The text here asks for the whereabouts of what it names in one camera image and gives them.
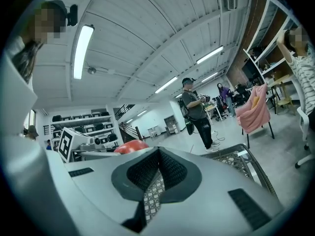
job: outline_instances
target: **pink cloth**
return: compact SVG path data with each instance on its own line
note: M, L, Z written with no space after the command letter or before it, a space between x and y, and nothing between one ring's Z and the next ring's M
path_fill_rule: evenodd
M270 121L270 113L266 104L267 84L254 87L246 104L235 109L238 124L248 134ZM254 97L259 96L257 105L252 108Z

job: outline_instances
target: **black pants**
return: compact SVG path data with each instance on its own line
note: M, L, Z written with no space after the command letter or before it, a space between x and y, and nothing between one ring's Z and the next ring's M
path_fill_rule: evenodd
M315 132L315 109L309 114L310 128Z
M211 126L207 118L198 119L198 120L191 120L193 125L197 128L203 144L206 148L210 148L212 144L211 139Z

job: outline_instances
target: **striped shirt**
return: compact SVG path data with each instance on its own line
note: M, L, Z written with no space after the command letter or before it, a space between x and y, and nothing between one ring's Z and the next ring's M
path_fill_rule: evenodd
M315 108L315 52L311 44L308 46L306 57L291 55L292 62L287 62L301 84L305 95L305 113L307 115Z

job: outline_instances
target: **hand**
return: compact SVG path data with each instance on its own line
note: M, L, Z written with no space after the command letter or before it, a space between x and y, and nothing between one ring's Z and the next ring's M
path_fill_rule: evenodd
M279 33L278 39L277 39L277 44L284 44L284 34L285 30Z

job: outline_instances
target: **red ball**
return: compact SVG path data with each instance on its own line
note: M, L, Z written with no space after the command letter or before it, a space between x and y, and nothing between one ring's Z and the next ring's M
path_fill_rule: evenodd
M141 150L143 148L148 148L148 147L149 145L147 145L145 142L141 140L132 140L123 145L120 145L118 148L115 149L114 152L117 152L120 154L128 154L128 153L138 151L138 150Z

